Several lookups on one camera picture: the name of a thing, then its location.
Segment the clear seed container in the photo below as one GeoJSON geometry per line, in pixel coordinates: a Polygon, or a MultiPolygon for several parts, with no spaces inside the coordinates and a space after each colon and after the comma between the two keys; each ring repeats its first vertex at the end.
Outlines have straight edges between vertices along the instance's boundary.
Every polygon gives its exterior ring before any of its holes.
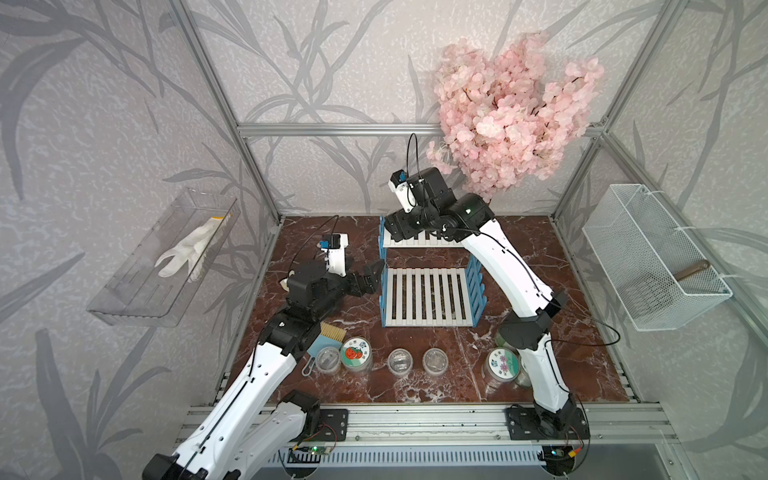
{"type": "Polygon", "coordinates": [[[434,377],[442,376],[449,367],[449,359],[445,351],[440,348],[428,349],[422,357],[424,371],[434,377]]]}
{"type": "Polygon", "coordinates": [[[413,356],[404,348],[393,350],[387,358],[387,367],[397,378],[407,377],[413,369],[413,363],[413,356]]]}

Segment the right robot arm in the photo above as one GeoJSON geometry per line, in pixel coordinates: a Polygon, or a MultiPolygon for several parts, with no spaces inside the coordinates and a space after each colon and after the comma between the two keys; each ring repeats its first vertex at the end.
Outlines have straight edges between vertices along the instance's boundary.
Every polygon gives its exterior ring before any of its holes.
{"type": "Polygon", "coordinates": [[[389,188],[401,209],[387,215],[385,229],[395,241],[422,232],[461,245],[490,274],[509,300],[512,313],[499,333],[515,348],[533,391],[535,430],[555,439],[577,423],[580,413],[553,352],[550,328],[568,296],[546,285],[518,254],[490,206],[477,194],[458,198],[435,167],[409,175],[394,172],[389,188]]]}

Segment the blue white two-tier shelf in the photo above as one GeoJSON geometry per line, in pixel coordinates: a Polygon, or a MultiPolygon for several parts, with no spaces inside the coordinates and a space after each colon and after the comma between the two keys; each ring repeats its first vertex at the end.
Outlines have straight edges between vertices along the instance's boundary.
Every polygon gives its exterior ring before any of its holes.
{"type": "Polygon", "coordinates": [[[392,268],[382,273],[384,327],[475,327],[487,305],[482,265],[464,268],[392,268]]]}

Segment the small clear container far left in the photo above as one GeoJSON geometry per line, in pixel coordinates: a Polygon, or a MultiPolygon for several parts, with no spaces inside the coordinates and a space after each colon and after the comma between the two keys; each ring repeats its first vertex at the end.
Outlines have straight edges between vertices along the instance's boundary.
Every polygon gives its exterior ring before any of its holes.
{"type": "Polygon", "coordinates": [[[323,375],[335,375],[341,368],[340,349],[327,346],[315,357],[315,369],[323,375]]]}

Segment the strawberry lid seed container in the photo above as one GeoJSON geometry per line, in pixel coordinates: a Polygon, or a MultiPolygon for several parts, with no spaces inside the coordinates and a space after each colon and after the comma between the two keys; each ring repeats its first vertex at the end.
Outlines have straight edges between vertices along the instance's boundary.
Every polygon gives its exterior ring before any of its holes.
{"type": "Polygon", "coordinates": [[[373,366],[371,343],[362,337],[348,339],[340,349],[341,364],[351,373],[368,372],[373,366]]]}

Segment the pink flower lid container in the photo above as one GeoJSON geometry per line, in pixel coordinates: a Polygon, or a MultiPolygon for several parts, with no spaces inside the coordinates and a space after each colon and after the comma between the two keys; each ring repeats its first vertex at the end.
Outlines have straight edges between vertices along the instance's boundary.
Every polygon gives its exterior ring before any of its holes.
{"type": "Polygon", "coordinates": [[[500,388],[512,383],[520,373],[517,355],[506,348],[491,350],[483,362],[483,376],[487,386],[500,388]]]}

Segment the carrot lid seed container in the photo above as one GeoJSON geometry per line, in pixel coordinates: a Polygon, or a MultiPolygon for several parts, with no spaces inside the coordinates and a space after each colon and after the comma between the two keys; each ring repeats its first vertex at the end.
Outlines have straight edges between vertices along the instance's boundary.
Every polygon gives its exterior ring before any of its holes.
{"type": "Polygon", "coordinates": [[[530,377],[523,367],[520,367],[519,373],[514,379],[515,383],[523,389],[531,389],[532,383],[530,377]]]}

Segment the black work glove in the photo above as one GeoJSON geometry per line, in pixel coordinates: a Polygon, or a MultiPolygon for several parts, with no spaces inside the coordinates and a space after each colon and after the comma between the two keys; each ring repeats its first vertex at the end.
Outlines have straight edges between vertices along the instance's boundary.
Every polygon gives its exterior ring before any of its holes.
{"type": "Polygon", "coordinates": [[[280,281],[280,286],[286,293],[290,293],[294,289],[298,289],[300,286],[300,280],[296,279],[296,272],[290,271],[289,274],[280,281]]]}

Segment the blue hand brush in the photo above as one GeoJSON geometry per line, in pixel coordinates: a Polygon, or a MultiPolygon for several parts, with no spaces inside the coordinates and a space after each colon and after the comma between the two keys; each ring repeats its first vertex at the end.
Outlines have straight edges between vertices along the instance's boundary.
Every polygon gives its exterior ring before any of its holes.
{"type": "Polygon", "coordinates": [[[343,341],[346,337],[346,330],[325,322],[321,323],[321,332],[315,339],[312,345],[309,347],[308,355],[309,361],[302,369],[301,373],[304,377],[309,377],[315,369],[315,357],[318,352],[327,346],[334,346],[341,349],[343,341]]]}

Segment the pink artificial blossom tree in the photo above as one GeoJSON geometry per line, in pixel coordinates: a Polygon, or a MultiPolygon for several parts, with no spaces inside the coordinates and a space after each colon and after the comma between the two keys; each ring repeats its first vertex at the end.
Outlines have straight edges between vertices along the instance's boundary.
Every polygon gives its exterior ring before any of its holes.
{"type": "Polygon", "coordinates": [[[493,58],[465,39],[442,52],[434,92],[443,139],[427,157],[442,174],[460,170],[464,190],[486,201],[528,177],[550,178],[589,125],[604,66],[571,61],[546,81],[547,39],[527,34],[493,58]]]}

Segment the white glove in tray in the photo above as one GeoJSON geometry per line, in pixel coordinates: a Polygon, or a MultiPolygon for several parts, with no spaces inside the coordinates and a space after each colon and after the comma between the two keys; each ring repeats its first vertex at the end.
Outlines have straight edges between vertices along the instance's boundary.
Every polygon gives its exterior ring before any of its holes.
{"type": "Polygon", "coordinates": [[[203,262],[206,258],[206,250],[217,231],[227,222],[225,216],[211,217],[201,226],[192,230],[181,239],[174,247],[160,255],[155,262],[155,267],[167,263],[158,272],[160,278],[169,278],[178,273],[184,266],[187,267],[187,282],[197,281],[202,276],[203,262]]]}

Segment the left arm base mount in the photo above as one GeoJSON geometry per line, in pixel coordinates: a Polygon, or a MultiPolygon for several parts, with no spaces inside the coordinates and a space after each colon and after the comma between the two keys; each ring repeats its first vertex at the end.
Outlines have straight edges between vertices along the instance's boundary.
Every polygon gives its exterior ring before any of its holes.
{"type": "Polygon", "coordinates": [[[293,390],[284,396],[280,401],[280,404],[283,403],[297,406],[304,414],[303,429],[293,438],[294,442],[346,440],[348,409],[322,406],[317,398],[299,390],[293,390]]]}

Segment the clear acrylic wall tray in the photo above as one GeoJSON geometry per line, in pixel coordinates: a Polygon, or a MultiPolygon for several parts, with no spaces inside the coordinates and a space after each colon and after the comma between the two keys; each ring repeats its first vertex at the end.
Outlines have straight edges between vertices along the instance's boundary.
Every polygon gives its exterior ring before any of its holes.
{"type": "Polygon", "coordinates": [[[235,196],[182,190],[87,312],[111,326],[177,326],[240,214],[235,196]]]}

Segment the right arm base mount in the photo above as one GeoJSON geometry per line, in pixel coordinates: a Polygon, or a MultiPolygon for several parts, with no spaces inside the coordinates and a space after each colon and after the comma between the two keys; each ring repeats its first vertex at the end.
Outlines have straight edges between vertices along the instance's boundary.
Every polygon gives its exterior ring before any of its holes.
{"type": "Polygon", "coordinates": [[[511,440],[555,441],[591,439],[590,425],[585,412],[567,405],[564,413],[552,414],[546,410],[513,404],[504,410],[505,424],[511,440]]]}

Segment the wooden handled brush in basket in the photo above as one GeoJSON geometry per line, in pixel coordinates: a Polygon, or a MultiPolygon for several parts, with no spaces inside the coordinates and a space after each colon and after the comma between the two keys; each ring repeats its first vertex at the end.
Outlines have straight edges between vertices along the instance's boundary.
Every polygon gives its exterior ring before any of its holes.
{"type": "Polygon", "coordinates": [[[669,275],[643,273],[629,281],[623,287],[623,299],[633,311],[653,310],[665,307],[671,300],[671,289],[680,281],[707,270],[711,266],[708,260],[699,260],[683,270],[669,275]]]}

